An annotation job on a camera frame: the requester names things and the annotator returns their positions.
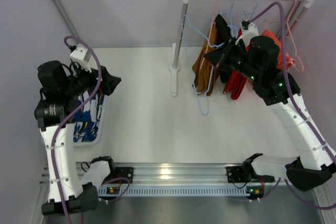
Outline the brown mustard trousers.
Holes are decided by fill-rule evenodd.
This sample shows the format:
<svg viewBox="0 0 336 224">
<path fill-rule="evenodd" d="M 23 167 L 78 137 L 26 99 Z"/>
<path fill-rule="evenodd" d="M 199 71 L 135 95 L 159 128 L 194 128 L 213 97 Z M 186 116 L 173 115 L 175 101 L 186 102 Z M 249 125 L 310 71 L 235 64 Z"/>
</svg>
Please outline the brown mustard trousers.
<svg viewBox="0 0 336 224">
<path fill-rule="evenodd" d="M 205 40 L 197 60 L 192 65 L 192 70 L 195 73 L 194 84 L 198 95 L 207 92 L 207 96 L 210 96 L 219 77 L 219 70 L 214 68 L 212 71 L 213 65 L 204 58 L 206 53 L 214 50 L 215 48 L 210 47 L 208 41 Z"/>
</svg>

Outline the aluminium mounting rail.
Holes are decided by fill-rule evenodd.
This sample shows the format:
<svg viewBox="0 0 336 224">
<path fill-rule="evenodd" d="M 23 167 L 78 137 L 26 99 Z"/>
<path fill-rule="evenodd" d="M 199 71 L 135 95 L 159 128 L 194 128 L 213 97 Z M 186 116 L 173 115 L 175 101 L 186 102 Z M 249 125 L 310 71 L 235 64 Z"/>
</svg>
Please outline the aluminium mounting rail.
<svg viewBox="0 0 336 224">
<path fill-rule="evenodd" d="M 230 163 L 116 163 L 133 168 L 133 186 L 219 186 L 228 185 Z"/>
</svg>

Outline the red trousers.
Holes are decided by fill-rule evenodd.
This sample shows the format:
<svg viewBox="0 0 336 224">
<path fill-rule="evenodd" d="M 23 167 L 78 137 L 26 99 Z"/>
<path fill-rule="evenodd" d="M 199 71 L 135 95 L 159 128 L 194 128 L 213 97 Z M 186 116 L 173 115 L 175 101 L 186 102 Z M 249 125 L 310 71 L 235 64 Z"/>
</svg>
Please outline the red trousers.
<svg viewBox="0 0 336 224">
<path fill-rule="evenodd" d="M 225 87 L 223 89 L 223 94 L 229 94 L 232 100 L 237 100 L 247 82 L 247 78 L 235 70 L 232 70 L 228 76 Z"/>
</svg>

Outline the pink hanger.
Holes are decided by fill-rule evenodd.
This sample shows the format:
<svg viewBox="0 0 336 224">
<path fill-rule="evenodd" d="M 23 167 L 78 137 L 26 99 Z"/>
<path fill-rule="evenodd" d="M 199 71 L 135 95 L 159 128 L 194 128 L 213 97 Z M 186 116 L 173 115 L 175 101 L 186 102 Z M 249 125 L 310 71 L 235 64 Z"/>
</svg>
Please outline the pink hanger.
<svg viewBox="0 0 336 224">
<path fill-rule="evenodd" d="M 199 70 L 206 72 L 207 69 L 207 64 L 205 63 L 205 54 L 208 52 L 208 49 L 211 45 L 211 36 L 212 36 L 212 29 L 215 26 L 215 14 L 217 12 L 217 1 L 215 0 L 215 6 L 214 6 L 214 10 L 213 10 L 213 17 L 212 17 L 212 21 L 211 21 L 211 26 L 210 29 L 208 31 L 207 37 L 206 37 L 206 43 L 203 45 L 201 53 L 200 53 L 200 63 L 199 63 Z"/>
<path fill-rule="evenodd" d="M 297 72 L 303 73 L 303 71 L 304 71 L 305 68 L 304 68 L 304 65 L 303 65 L 303 62 L 302 62 L 300 56 L 298 55 L 296 44 L 295 44 L 295 40 L 294 40 L 293 35 L 292 35 L 292 30 L 294 29 L 294 25 L 289 26 L 289 24 L 290 24 L 289 23 L 289 19 L 293 15 L 294 8 L 297 5 L 297 1 L 298 0 L 295 0 L 295 2 L 293 4 L 293 7 L 291 8 L 291 10 L 290 10 L 290 12 L 288 14 L 288 17 L 286 18 L 286 28 L 288 29 L 288 31 L 287 31 L 287 33 L 285 35 L 285 38 L 286 39 L 287 38 L 291 39 L 291 43 L 292 43 L 294 51 L 295 51 L 295 57 L 296 57 L 296 59 L 299 60 L 301 68 L 299 69 L 296 66 L 295 59 L 293 59 L 291 56 L 289 56 L 289 54 L 287 52 L 285 53 L 285 56 L 286 56 L 285 60 L 286 60 L 287 70 L 289 70 L 290 68 L 294 68 L 294 69 L 296 69 Z M 271 24 L 271 23 L 280 23 L 280 21 L 279 20 L 272 20 L 272 21 L 264 20 L 263 26 L 264 26 L 265 30 L 262 32 L 261 35 L 271 38 L 275 42 L 275 44 L 280 48 L 280 52 L 279 52 L 278 58 L 277 58 L 277 60 L 278 60 L 277 68 L 280 69 L 280 70 L 283 70 L 283 64 L 282 64 L 283 63 L 283 58 L 282 58 L 281 42 L 280 42 L 280 40 L 278 38 L 276 38 L 275 34 L 271 30 L 266 29 L 265 23 L 269 23 L 269 24 Z"/>
</svg>

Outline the black trousers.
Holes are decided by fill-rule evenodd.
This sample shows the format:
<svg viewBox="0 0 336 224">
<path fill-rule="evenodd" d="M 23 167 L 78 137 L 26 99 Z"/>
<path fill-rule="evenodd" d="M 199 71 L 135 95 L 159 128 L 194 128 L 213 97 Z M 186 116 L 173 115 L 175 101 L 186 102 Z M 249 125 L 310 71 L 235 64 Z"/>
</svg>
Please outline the black trousers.
<svg viewBox="0 0 336 224">
<path fill-rule="evenodd" d="M 230 29 L 228 28 L 227 21 L 220 14 L 218 14 L 215 18 L 215 28 L 217 29 L 217 44 L 224 44 L 230 38 L 234 38 L 230 34 Z M 219 75 L 222 83 L 226 83 L 231 71 L 232 69 L 230 68 L 219 70 Z"/>
</svg>

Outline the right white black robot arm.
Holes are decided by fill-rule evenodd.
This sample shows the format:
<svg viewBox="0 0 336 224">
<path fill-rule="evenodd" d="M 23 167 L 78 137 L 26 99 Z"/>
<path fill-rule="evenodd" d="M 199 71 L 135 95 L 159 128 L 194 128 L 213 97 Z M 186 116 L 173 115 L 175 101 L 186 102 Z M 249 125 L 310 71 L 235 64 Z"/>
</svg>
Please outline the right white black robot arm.
<svg viewBox="0 0 336 224">
<path fill-rule="evenodd" d="M 253 37 L 248 47 L 231 38 L 205 59 L 219 70 L 230 68 L 252 81 L 254 92 L 277 116 L 299 154 L 288 158 L 256 153 L 243 163 L 248 178 L 283 178 L 298 190 L 309 191 L 332 178 L 335 151 L 327 147 L 306 110 L 294 78 L 277 68 L 279 52 L 266 36 Z"/>
</svg>

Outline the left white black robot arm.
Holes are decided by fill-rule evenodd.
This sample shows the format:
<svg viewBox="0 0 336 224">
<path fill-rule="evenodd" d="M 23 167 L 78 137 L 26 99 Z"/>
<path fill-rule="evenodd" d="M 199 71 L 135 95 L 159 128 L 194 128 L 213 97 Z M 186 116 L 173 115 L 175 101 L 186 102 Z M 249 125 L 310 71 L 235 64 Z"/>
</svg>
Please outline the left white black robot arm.
<svg viewBox="0 0 336 224">
<path fill-rule="evenodd" d="M 49 170 L 49 194 L 41 207 L 42 214 L 61 216 L 95 210 L 98 189 L 106 180 L 115 178 L 116 167 L 110 156 L 100 156 L 90 162 L 88 171 L 79 178 L 73 147 L 76 99 L 88 90 L 111 95 L 121 78 L 108 73 L 104 66 L 66 75 L 64 64 L 53 60 L 38 67 L 38 79 L 42 88 L 35 119 Z"/>
</svg>

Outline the white silver clothes rack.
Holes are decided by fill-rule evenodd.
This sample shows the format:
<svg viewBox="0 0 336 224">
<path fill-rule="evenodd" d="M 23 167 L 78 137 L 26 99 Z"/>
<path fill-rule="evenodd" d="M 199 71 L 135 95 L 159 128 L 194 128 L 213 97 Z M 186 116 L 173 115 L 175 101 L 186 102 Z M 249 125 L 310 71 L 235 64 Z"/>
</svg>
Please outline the white silver clothes rack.
<svg viewBox="0 0 336 224">
<path fill-rule="evenodd" d="M 182 5 L 182 13 L 180 16 L 180 24 L 177 33 L 177 40 L 176 43 L 172 45 L 172 63 L 170 65 L 170 73 L 171 73 L 171 85 L 170 85 L 170 95 L 172 97 L 177 96 L 177 81 L 178 81 L 178 60 L 180 55 L 181 44 L 183 40 L 183 31 L 185 20 L 187 19 L 187 8 L 190 0 L 183 0 Z M 293 1 L 295 0 L 260 0 L 260 1 Z M 315 0 L 298 0 L 297 5 L 294 8 L 294 12 L 292 17 L 289 19 L 289 26 L 294 25 L 294 29 L 296 28 L 297 24 L 302 20 L 302 17 L 307 12 L 307 10 L 312 6 Z"/>
</svg>

